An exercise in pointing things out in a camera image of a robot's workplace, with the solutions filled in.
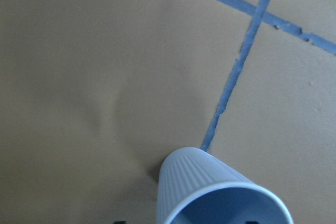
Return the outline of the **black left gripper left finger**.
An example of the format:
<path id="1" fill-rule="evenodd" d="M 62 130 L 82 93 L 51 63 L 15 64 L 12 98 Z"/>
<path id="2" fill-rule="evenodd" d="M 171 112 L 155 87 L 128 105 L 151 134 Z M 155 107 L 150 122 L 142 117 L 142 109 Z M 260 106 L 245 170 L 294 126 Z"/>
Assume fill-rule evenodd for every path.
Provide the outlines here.
<path id="1" fill-rule="evenodd" d="M 126 221 L 115 221 L 113 224 L 126 224 Z"/>

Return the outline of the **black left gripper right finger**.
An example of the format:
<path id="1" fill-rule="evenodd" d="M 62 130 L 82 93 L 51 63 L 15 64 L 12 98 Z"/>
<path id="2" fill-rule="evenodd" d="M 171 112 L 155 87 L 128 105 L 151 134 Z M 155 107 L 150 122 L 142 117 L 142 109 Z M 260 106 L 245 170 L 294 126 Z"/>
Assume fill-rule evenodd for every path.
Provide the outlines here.
<path id="1" fill-rule="evenodd" d="M 257 221 L 246 221 L 245 224 L 259 224 Z"/>

